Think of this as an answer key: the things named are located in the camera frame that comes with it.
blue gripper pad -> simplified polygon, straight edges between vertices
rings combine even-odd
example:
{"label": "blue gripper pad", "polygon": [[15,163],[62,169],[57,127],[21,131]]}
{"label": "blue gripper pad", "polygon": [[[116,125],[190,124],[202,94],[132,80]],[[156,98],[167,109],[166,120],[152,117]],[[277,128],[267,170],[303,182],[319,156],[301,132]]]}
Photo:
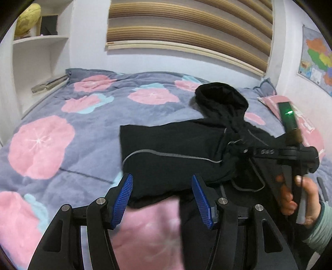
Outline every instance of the blue gripper pad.
{"label": "blue gripper pad", "polygon": [[219,222],[217,205],[215,203],[218,199],[216,191],[213,188],[208,188],[202,177],[197,174],[192,177],[191,188],[203,223],[208,229],[215,229]]}
{"label": "blue gripper pad", "polygon": [[119,185],[111,188],[108,192],[108,211],[111,216],[111,228],[115,229],[120,224],[128,204],[133,188],[133,177],[131,174],[124,174]]}

silver screw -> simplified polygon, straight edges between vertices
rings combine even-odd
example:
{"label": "silver screw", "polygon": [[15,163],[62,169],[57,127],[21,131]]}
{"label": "silver screw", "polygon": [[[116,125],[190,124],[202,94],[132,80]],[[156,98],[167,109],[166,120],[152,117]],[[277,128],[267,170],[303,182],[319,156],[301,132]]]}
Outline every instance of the silver screw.
{"label": "silver screw", "polygon": [[64,212],[68,211],[69,209],[70,209],[69,204],[65,204],[64,206],[61,207],[61,210]]}
{"label": "silver screw", "polygon": [[261,204],[256,204],[256,205],[255,205],[255,209],[256,209],[257,211],[263,211],[263,210],[264,210],[264,207],[263,207]]}
{"label": "silver screw", "polygon": [[219,198],[218,202],[219,202],[220,204],[227,204],[227,203],[228,203],[228,200],[227,200],[226,198],[224,198],[224,197],[221,197],[221,198]]}
{"label": "silver screw", "polygon": [[99,198],[96,200],[97,204],[104,204],[106,202],[105,198]]}

human hand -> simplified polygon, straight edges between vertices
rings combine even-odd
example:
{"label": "human hand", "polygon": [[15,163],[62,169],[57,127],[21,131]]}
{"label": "human hand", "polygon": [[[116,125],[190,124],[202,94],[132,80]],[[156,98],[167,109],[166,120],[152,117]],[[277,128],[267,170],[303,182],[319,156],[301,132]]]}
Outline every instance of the human hand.
{"label": "human hand", "polygon": [[[278,175],[276,177],[276,181],[283,183],[280,188],[281,213],[284,215],[294,214],[294,211],[297,208],[297,203],[293,201],[293,194],[286,186],[284,176]],[[296,176],[294,181],[297,186],[301,186],[301,176]],[[307,192],[307,206],[304,226],[309,229],[316,223],[321,209],[319,203],[318,186],[312,179],[308,177],[302,177],[302,188]]]}

fingernail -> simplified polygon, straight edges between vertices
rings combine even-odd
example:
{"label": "fingernail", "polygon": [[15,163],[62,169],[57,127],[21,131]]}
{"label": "fingernail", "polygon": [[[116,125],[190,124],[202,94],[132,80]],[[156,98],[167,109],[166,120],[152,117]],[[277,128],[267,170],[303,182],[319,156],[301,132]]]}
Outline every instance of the fingernail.
{"label": "fingernail", "polygon": [[295,177],[295,181],[296,181],[296,183],[297,183],[298,185],[300,185],[301,182],[302,182],[302,177],[301,177],[300,175],[297,175],[297,176]]}

stack of books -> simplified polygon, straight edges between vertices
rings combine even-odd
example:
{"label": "stack of books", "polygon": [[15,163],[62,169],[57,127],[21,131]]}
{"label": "stack of books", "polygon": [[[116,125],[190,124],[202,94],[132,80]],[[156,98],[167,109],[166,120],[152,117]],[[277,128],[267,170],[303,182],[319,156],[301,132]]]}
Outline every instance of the stack of books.
{"label": "stack of books", "polygon": [[61,75],[61,76],[57,76],[57,77],[48,79],[47,81],[32,87],[31,88],[32,94],[37,95],[37,94],[40,94],[40,93],[44,93],[48,90],[51,90],[52,88],[54,88],[58,84],[65,81],[67,78],[68,78],[67,75]]}

